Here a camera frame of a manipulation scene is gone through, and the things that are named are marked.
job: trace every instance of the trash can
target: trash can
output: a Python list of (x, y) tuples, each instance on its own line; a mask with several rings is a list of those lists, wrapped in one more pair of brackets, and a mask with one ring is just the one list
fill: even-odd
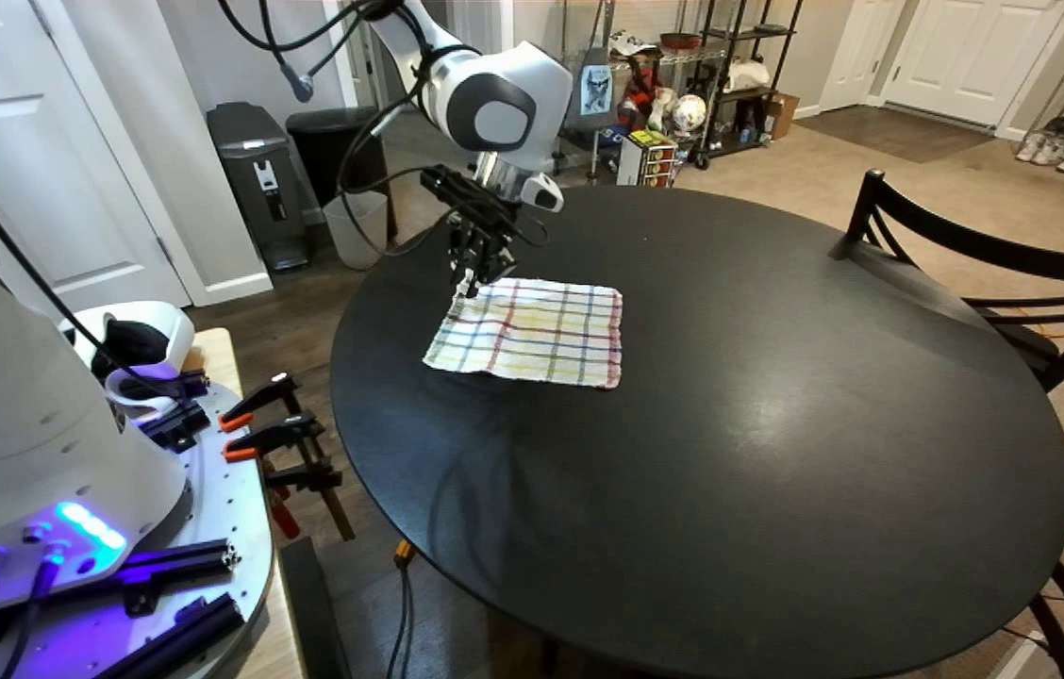
[(217, 107), (209, 128), (269, 272), (307, 267), (313, 252), (307, 215), (316, 206), (310, 185), (303, 185), (287, 132), (269, 111), (250, 102)]
[(356, 193), (350, 206), (367, 210), (367, 219), (350, 224), (344, 204), (337, 204), (339, 199), (339, 190), (337, 190), (339, 161), (346, 157), (350, 141), (367, 123), (374, 123), (374, 117), (378, 117), (378, 111), (310, 111), (310, 115), (293, 115), (287, 122), (287, 132), (293, 137), (310, 190), (313, 190), (313, 196), (326, 206), (326, 219), (332, 228), (337, 252), (350, 267), (367, 267), (371, 260), (378, 260), (378, 248), (384, 248), (391, 243), (391, 229), (395, 229), (388, 185), (378, 185), (388, 175), (384, 171), (384, 149), (381, 149), (378, 137), (371, 137), (350, 155), (350, 161), (344, 171), (344, 190)]

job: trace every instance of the white robot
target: white robot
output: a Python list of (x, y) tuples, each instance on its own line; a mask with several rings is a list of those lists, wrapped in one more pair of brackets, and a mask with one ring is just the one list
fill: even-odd
[[(481, 57), (420, 0), (361, 4), (361, 20), (395, 57), (409, 91), (420, 91), (425, 117), (454, 142), (481, 150), (476, 179), (425, 179), (438, 196), (454, 204), (467, 193), (458, 199), (473, 206), (483, 193), (505, 215), (520, 204), (561, 206), (547, 179), (575, 86), (561, 63), (532, 47)], [(493, 279), (510, 267), (510, 243), (493, 243), (488, 224), (476, 228), (481, 243), (463, 248), (473, 257), (462, 260), (467, 267), (462, 276)], [(0, 288), (0, 607), (32, 597), (40, 543), (61, 555), (52, 591), (116, 574), (180, 496), (176, 458), (121, 426), (52, 320)]]

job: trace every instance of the black round table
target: black round table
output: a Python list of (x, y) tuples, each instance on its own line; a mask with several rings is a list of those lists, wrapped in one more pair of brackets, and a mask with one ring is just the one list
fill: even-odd
[(517, 264), (623, 291), (614, 391), (425, 371), (442, 234), (339, 326), (339, 438), (442, 574), (669, 675), (904, 673), (1026, 607), (1064, 547), (1064, 434), (979, 314), (786, 210), (566, 199)]

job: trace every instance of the plaid cloth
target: plaid cloth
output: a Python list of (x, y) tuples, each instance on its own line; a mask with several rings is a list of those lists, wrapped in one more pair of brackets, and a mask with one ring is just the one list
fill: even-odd
[(619, 316), (614, 288), (497, 279), (447, 314), (422, 364), (447, 375), (614, 389)]

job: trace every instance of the doorway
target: doorway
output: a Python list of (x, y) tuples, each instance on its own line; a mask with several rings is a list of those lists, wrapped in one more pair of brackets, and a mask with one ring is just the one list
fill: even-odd
[(916, 0), (882, 99), (995, 128), (1064, 23), (1064, 0)]

